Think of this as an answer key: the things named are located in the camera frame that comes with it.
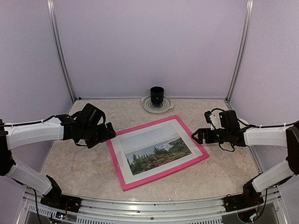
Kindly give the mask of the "landscape photo print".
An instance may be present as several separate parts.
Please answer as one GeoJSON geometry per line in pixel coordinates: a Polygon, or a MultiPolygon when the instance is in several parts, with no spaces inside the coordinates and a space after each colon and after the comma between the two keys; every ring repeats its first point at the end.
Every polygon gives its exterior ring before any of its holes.
{"type": "Polygon", "coordinates": [[[132,175],[181,159],[191,154],[171,123],[120,140],[132,175]]]}

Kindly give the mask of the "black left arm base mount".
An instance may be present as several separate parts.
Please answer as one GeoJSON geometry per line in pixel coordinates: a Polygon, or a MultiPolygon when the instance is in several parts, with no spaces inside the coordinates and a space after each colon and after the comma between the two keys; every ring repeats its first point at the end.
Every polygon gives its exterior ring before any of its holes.
{"type": "Polygon", "coordinates": [[[63,194],[54,197],[42,196],[41,198],[41,204],[43,205],[75,213],[78,213],[81,202],[82,199],[80,197],[68,196],[63,194]]]}

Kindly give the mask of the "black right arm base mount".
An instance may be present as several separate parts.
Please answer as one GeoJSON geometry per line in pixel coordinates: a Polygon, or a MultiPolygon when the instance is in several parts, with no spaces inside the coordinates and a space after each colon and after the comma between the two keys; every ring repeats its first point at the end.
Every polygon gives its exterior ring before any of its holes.
{"type": "Polygon", "coordinates": [[[227,195],[223,198],[226,212],[242,210],[250,207],[263,204],[264,200],[261,195],[246,197],[243,194],[238,195],[227,195]]]}

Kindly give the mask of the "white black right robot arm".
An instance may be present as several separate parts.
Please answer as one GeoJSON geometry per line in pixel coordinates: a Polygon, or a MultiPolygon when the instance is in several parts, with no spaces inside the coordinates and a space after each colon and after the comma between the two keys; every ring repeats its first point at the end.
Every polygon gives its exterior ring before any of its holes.
{"type": "Polygon", "coordinates": [[[256,126],[238,119],[234,110],[218,109],[218,111],[220,125],[215,123],[214,111],[207,111],[204,115],[210,128],[199,128],[191,135],[198,144],[229,143],[231,147],[277,146],[287,149],[287,157],[282,162],[243,186],[244,193],[239,196],[241,206],[249,207],[257,200],[257,193],[299,174],[298,122],[256,126]]]}

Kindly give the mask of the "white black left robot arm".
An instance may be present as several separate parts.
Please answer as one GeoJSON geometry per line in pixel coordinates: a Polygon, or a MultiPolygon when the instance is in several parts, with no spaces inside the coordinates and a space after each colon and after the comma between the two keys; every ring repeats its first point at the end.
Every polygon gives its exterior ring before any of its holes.
{"type": "Polygon", "coordinates": [[[23,123],[0,124],[0,175],[9,177],[41,193],[53,206],[65,204],[65,196],[50,176],[40,173],[18,161],[12,151],[27,145],[57,140],[72,140],[90,149],[116,137],[112,123],[106,122],[105,113],[88,103],[72,115],[52,115],[46,119],[23,123]]]}

